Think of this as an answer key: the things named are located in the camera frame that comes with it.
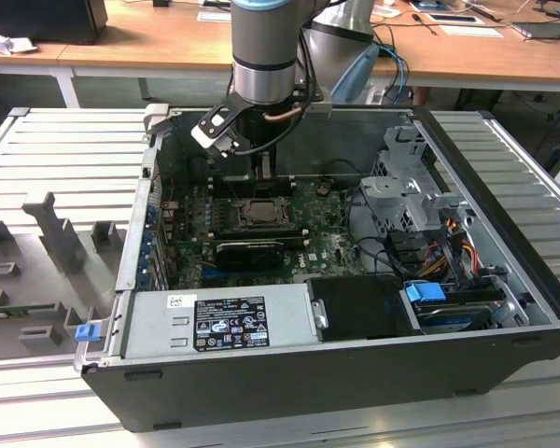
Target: paper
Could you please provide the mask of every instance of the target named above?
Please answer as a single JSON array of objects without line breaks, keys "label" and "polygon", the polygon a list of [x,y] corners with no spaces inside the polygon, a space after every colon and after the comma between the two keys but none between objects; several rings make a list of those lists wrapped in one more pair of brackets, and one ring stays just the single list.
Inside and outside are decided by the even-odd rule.
[{"label": "paper", "polygon": [[230,12],[207,12],[202,11],[197,15],[197,21],[231,21]]},{"label": "paper", "polygon": [[23,53],[37,49],[27,37],[5,37],[0,35],[0,53],[10,56],[12,53]]},{"label": "paper", "polygon": [[440,25],[440,28],[448,35],[473,35],[475,37],[504,37],[494,28],[485,28],[482,26]]},{"label": "paper", "polygon": [[373,7],[372,14],[374,16],[383,16],[388,17],[389,19],[393,19],[400,14],[400,10],[394,7],[382,7],[380,5],[375,5]]}]

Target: blue tab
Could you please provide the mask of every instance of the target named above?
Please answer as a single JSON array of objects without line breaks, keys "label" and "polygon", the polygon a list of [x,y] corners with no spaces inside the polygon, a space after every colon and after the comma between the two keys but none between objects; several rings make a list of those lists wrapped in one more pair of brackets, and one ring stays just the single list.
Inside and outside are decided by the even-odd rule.
[{"label": "blue tab", "polygon": [[100,340],[101,324],[83,324],[77,327],[75,341],[78,343],[97,343]]},{"label": "blue tab", "polygon": [[413,283],[405,291],[410,302],[446,300],[439,283]]}]

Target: black device on desk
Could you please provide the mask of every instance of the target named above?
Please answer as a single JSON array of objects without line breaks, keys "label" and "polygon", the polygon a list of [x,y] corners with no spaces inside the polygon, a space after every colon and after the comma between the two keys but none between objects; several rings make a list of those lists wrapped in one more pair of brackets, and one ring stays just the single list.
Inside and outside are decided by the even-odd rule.
[{"label": "black device on desk", "polygon": [[92,44],[107,22],[104,0],[0,0],[0,35]]}]

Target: white sticker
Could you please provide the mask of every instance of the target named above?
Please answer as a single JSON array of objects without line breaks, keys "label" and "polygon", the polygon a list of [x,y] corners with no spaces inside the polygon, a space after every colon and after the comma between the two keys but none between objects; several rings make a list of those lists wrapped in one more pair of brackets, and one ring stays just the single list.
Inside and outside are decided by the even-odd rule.
[{"label": "white sticker", "polygon": [[268,339],[268,333],[251,333],[249,339],[251,341],[257,341],[259,339]]},{"label": "white sticker", "polygon": [[193,308],[197,294],[177,294],[168,296],[168,308]]}]

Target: motherboard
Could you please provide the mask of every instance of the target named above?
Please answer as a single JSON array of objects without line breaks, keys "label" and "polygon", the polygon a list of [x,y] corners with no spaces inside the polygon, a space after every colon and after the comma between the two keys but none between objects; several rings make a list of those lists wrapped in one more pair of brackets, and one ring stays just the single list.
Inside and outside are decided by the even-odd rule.
[{"label": "motherboard", "polygon": [[222,189],[203,185],[171,195],[175,200],[163,212],[172,287],[289,284],[365,273],[344,226],[344,195],[329,182],[292,180],[287,195],[264,198],[228,183]]}]

